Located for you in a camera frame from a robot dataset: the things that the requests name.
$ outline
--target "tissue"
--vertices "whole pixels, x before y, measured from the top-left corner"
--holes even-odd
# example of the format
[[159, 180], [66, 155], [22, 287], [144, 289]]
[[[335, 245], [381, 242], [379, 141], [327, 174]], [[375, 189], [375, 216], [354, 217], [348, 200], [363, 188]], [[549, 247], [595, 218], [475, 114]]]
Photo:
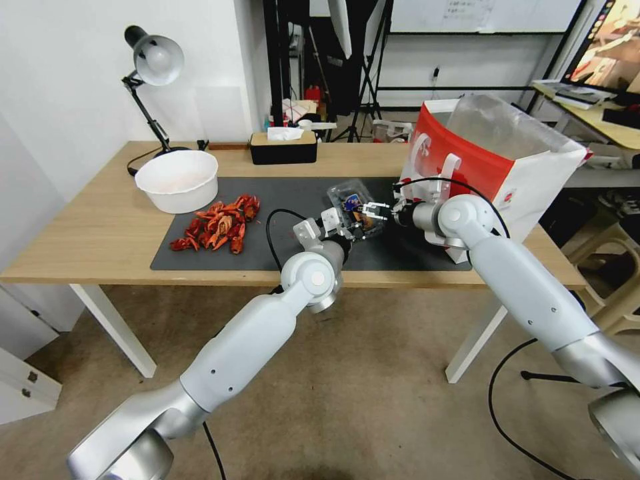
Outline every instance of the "tissue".
[[304, 130], [289, 127], [269, 127], [267, 128], [268, 141], [298, 140], [302, 137]]

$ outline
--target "wooden table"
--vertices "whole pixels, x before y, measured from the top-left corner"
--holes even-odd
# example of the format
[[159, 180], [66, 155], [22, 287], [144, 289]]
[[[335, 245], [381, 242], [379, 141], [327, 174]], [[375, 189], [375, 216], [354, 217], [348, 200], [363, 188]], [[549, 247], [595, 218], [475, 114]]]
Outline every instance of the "wooden table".
[[603, 137], [607, 141], [624, 148], [640, 150], [640, 130], [602, 120], [602, 112], [605, 108], [619, 109], [620, 106], [613, 102], [604, 102], [588, 110], [582, 110], [572, 105], [565, 105], [564, 103], [554, 101], [553, 90], [545, 88], [544, 84], [534, 83], [533, 88], [542, 93], [546, 100], [552, 102], [552, 104], [562, 110], [563, 116], [556, 124], [556, 130], [564, 130], [570, 119], [576, 119], [580, 124], [594, 131], [598, 136]]
[[[149, 268], [173, 216], [151, 204], [135, 187], [125, 166], [128, 160], [155, 146], [154, 142], [126, 144], [0, 275], [4, 282], [70, 284], [145, 377], [153, 376], [155, 363], [102, 292], [100, 284], [274, 286], [279, 283], [276, 270], [154, 271]], [[396, 177], [408, 147], [322, 144], [316, 163], [300, 165], [256, 166], [247, 150], [214, 151], [213, 154], [219, 162], [220, 177]], [[542, 228], [536, 227], [525, 245], [562, 284], [572, 289], [584, 288], [582, 276]], [[485, 286], [473, 271], [344, 271], [343, 278], [345, 287]], [[496, 304], [486, 319], [478, 322], [447, 368], [451, 382], [460, 378], [505, 314], [506, 310]]]

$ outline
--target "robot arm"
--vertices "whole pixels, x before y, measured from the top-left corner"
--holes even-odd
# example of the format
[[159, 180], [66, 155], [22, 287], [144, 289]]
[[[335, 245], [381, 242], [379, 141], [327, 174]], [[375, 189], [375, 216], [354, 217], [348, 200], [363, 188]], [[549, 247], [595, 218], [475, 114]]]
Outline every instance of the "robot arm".
[[[616, 456], [640, 475], [640, 359], [604, 336], [526, 248], [490, 234], [495, 218], [479, 197], [412, 204], [395, 216], [468, 249], [475, 270], [515, 320], [574, 378], [592, 387], [620, 382], [631, 387], [596, 400], [589, 411]], [[192, 431], [237, 395], [288, 340], [300, 311], [332, 304], [341, 286], [348, 232], [324, 213], [323, 226], [325, 236], [335, 232], [335, 241], [321, 241], [312, 219], [294, 227], [306, 251], [286, 262], [282, 294], [251, 300], [178, 380], [130, 397], [76, 446], [67, 460], [74, 478], [164, 478], [173, 460], [165, 440]]]
[[164, 478], [173, 461], [165, 440], [192, 431], [242, 391], [291, 336], [304, 308], [320, 311], [333, 302], [343, 248], [316, 238], [309, 249], [284, 265], [282, 293], [250, 300], [178, 380], [133, 395], [88, 434], [67, 459], [73, 478]]
[[511, 316], [576, 380], [629, 386], [589, 404], [589, 414], [616, 457], [640, 475], [640, 358], [606, 337], [524, 246], [490, 233], [493, 213], [480, 197], [413, 204], [396, 220], [467, 248], [473, 268]]

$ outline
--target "monitor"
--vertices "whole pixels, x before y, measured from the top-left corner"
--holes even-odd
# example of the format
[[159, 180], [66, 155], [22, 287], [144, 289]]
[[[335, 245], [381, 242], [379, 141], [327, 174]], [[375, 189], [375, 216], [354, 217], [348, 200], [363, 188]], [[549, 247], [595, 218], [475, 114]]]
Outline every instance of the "monitor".
[[562, 79], [640, 94], [640, 0], [607, 0]]

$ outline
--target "wooden stool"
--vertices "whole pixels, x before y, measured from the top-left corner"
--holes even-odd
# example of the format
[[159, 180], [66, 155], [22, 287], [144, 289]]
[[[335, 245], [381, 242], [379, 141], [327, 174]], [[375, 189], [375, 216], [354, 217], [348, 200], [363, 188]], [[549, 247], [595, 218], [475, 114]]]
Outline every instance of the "wooden stool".
[[640, 329], [640, 315], [634, 314], [640, 308], [640, 245], [629, 234], [637, 232], [639, 221], [640, 219], [632, 217], [623, 219], [584, 242], [568, 256], [569, 261], [577, 268], [578, 264], [607, 243], [622, 246], [631, 256], [634, 264], [631, 277], [606, 299], [600, 297], [591, 286], [577, 292], [585, 303], [588, 316], [608, 335], [615, 335], [622, 330]]

